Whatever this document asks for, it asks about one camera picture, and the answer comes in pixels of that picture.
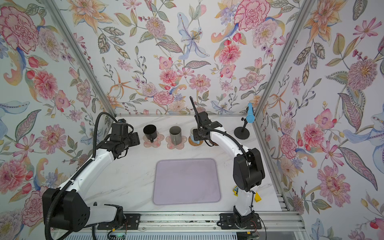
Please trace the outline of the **light blue mug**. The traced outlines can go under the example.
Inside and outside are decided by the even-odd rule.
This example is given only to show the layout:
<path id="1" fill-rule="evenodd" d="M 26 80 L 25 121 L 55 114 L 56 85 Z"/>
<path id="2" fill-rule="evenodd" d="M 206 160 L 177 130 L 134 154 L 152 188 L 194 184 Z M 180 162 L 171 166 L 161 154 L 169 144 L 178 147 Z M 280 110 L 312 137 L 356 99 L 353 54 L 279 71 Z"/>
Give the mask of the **light blue mug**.
<path id="1" fill-rule="evenodd" d="M 191 130 L 190 130 L 190 137 L 194 140 L 194 141 L 199 141 L 199 140 L 196 140 L 195 139 L 195 137 L 194 137 L 194 130 L 195 130 L 196 128 L 191 128 Z"/>

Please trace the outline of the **woven rattan coaster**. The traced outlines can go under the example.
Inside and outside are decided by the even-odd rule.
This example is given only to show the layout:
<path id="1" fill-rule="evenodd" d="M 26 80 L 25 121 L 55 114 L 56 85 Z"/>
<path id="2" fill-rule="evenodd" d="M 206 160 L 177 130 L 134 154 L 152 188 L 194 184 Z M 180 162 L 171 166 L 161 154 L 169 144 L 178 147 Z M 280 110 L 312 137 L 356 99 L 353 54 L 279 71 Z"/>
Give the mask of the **woven rattan coaster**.
<path id="1" fill-rule="evenodd" d="M 194 147 L 198 147 L 203 144 L 204 141 L 194 141 L 191 137 L 188 138 L 189 144 Z"/>

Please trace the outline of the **black mug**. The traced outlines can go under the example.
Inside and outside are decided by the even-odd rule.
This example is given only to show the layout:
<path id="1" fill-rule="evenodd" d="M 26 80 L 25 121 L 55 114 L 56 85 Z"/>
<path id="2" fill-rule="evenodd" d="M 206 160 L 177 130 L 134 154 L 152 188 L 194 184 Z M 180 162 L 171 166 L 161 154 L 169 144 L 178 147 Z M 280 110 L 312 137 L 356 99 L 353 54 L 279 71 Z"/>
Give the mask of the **black mug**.
<path id="1" fill-rule="evenodd" d="M 158 137 L 157 127 L 155 125 L 147 125 L 143 128 L 146 138 L 153 143 Z"/>

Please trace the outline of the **grey mug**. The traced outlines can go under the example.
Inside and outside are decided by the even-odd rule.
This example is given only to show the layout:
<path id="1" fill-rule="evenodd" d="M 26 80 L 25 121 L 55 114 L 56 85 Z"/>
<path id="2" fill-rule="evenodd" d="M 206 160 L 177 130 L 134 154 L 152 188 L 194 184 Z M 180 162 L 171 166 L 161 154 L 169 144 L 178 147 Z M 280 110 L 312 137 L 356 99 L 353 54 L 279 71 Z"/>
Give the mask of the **grey mug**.
<path id="1" fill-rule="evenodd" d="M 172 126 L 169 130 L 171 143 L 175 146 L 182 143 L 182 129 L 179 126 Z"/>

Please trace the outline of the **pink flower coaster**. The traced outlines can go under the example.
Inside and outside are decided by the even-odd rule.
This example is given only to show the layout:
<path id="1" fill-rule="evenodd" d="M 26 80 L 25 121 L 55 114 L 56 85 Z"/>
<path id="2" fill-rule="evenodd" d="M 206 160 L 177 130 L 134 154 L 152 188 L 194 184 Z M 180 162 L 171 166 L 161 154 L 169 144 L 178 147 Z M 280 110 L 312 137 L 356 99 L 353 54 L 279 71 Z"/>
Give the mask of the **pink flower coaster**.
<path id="1" fill-rule="evenodd" d="M 165 136 L 162 134 L 158 134 L 153 142 L 151 142 L 146 136 L 143 136 L 144 147 L 145 148 L 159 148 L 161 146 L 162 141 L 165 139 Z"/>
<path id="2" fill-rule="evenodd" d="M 167 136 L 166 137 L 166 142 L 167 142 L 167 148 L 169 150 L 177 149 L 177 150 L 182 150 L 185 147 L 185 143 L 187 142 L 187 137 L 182 136 L 182 142 L 178 145 L 174 145 L 171 141 L 171 137 Z"/>

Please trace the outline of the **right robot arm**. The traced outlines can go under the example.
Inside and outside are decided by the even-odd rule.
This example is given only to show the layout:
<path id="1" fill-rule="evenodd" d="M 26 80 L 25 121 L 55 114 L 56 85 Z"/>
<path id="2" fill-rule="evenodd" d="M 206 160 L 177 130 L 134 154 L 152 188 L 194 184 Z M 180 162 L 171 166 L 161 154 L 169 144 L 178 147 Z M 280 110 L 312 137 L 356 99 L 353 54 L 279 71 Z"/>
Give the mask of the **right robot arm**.
<path id="1" fill-rule="evenodd" d="M 211 121 L 206 112 L 196 112 L 195 120 L 197 128 L 193 135 L 197 140 L 212 141 L 234 158 L 233 179 L 238 187 L 237 202 L 232 213 L 220 214 L 217 225 L 222 230 L 261 229 L 262 220 L 254 210 L 256 188 L 266 176 L 260 151 L 240 144 L 219 122 Z"/>

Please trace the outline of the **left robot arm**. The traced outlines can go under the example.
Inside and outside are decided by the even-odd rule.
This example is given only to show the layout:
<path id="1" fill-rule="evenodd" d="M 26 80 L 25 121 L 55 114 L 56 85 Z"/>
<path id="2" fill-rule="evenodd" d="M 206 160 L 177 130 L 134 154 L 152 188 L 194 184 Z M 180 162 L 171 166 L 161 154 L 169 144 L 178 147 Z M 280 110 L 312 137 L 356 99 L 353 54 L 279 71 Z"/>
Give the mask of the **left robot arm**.
<path id="1" fill-rule="evenodd" d="M 94 141 L 92 155 L 59 187 L 47 189 L 42 197 L 45 235 L 51 239 L 51 229 L 67 234 L 86 227 L 106 224 L 122 226 L 126 220 L 123 207 L 113 204 L 88 205 L 85 196 L 94 181 L 113 161 L 125 157 L 128 149 L 140 144 L 134 127 L 120 119 L 112 123 L 111 133 L 101 141 Z"/>

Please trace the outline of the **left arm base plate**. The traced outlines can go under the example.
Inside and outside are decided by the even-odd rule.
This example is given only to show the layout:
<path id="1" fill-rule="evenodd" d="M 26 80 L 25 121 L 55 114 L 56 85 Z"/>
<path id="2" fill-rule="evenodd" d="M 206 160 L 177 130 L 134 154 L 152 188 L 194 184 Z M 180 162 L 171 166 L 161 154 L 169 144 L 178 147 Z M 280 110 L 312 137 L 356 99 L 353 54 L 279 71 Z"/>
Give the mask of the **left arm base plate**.
<path id="1" fill-rule="evenodd" d="M 97 230 L 138 230 L 141 214 L 124 214 L 124 216 L 117 216 L 111 222 L 103 222 L 98 224 Z"/>

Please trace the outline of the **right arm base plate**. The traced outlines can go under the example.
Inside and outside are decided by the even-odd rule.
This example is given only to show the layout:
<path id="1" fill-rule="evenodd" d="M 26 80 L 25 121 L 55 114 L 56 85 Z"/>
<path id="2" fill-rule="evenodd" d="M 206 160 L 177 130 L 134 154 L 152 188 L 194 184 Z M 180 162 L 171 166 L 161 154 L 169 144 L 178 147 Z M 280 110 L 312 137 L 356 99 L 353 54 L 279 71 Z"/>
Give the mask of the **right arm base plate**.
<path id="1" fill-rule="evenodd" d="M 220 219 L 216 223 L 222 230 L 260 230 L 262 222 L 256 213 L 250 213 L 247 216 L 230 213 L 220 214 Z"/>

